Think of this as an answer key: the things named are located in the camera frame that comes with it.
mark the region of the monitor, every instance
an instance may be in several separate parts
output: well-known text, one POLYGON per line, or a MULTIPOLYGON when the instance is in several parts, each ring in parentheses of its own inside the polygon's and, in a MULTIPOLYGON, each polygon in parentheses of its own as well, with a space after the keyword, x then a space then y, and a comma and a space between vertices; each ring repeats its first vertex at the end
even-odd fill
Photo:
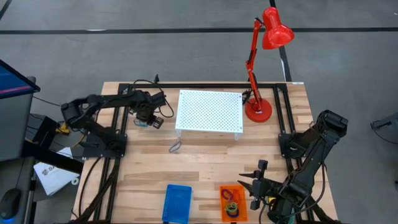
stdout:
POLYGON ((0 99, 38 91, 40 87, 0 60, 0 99))

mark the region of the orange tray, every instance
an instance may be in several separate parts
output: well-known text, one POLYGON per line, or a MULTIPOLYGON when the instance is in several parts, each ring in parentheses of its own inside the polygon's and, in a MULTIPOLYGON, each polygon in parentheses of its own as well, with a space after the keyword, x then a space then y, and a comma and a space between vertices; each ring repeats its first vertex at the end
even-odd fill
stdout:
POLYGON ((246 210, 246 199, 244 196, 244 188, 242 185, 221 185, 220 186, 220 210, 221 220, 223 222, 246 222, 248 220, 248 212, 246 210), (227 214, 226 206, 235 202, 238 208, 237 212, 227 214))

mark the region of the white paper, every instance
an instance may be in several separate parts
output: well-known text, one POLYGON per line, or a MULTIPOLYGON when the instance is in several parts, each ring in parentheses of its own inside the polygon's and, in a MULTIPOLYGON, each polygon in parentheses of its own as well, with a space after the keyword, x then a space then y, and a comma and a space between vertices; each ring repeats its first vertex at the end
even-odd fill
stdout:
MULTIPOLYGON (((57 153, 72 158, 70 147, 65 147, 57 153)), ((79 174, 74 172, 59 169, 43 162, 34 165, 34 169, 47 195, 53 195, 74 178, 79 176, 79 174)))

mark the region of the white pegboard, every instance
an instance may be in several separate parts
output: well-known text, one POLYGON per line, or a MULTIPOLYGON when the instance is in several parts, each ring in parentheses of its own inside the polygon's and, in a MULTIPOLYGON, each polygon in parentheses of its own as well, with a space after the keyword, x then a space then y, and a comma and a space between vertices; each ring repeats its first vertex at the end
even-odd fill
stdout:
POLYGON ((181 131, 243 133, 242 94, 223 91, 180 90, 177 135, 181 131))

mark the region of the wooden table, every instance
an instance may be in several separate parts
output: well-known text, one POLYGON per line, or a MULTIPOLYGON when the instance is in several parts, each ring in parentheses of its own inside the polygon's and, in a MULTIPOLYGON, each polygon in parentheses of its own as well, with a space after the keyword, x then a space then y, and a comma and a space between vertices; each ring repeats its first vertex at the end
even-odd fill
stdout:
MULTIPOLYGON (((106 82, 103 95, 116 94, 118 82, 106 82)), ((305 131, 311 123, 312 114, 308 103, 307 93, 303 84, 288 83, 289 99, 297 131, 305 131)), ((233 91, 242 93, 245 89, 204 89, 214 91, 233 91)), ((146 89, 151 94, 158 89, 146 89)), ((177 112, 178 93, 180 89, 164 88, 167 100, 177 112)), ((135 126, 133 117, 129 115, 126 134, 128 144, 126 155, 121 159, 116 196, 114 201, 112 223, 161 223, 168 184, 188 185, 193 189, 190 222, 219 223, 219 186, 224 184, 238 184, 237 180, 251 183, 252 179, 238 174, 252 172, 257 169, 259 159, 268 160, 265 177, 283 182, 287 176, 285 159, 280 154, 277 136, 280 133, 279 122, 275 110, 274 93, 272 89, 261 88, 261 95, 267 99, 273 108, 271 118, 265 123, 255 123, 244 115, 244 134, 239 141, 234 140, 233 134, 201 133, 184 131, 182 146, 178 154, 169 154, 169 147, 176 142, 174 131, 175 116, 165 118, 160 129, 135 126)), ((286 130, 288 122, 282 93, 282 110, 286 130)), ((170 114, 164 106, 162 111, 170 114)), ((101 110, 98 122, 110 126, 113 109, 101 110)), ((78 189, 73 211, 77 213, 78 202, 88 170, 95 159, 85 161, 82 181, 78 189)), ((93 169, 87 181, 83 195, 83 211, 90 204, 98 192, 102 172, 103 159, 93 169)), ((313 197, 316 199, 322 189, 321 170, 315 177, 313 197)), ((252 198, 246 191, 246 203, 252 198)), ((105 195, 101 209, 101 218, 105 217, 108 196, 105 195)), ((327 215, 337 219, 329 183, 326 182, 325 194, 320 206, 327 215)), ((248 209, 249 223, 257 223, 259 210, 248 209)), ((272 223, 266 212, 262 216, 263 223, 272 223)))

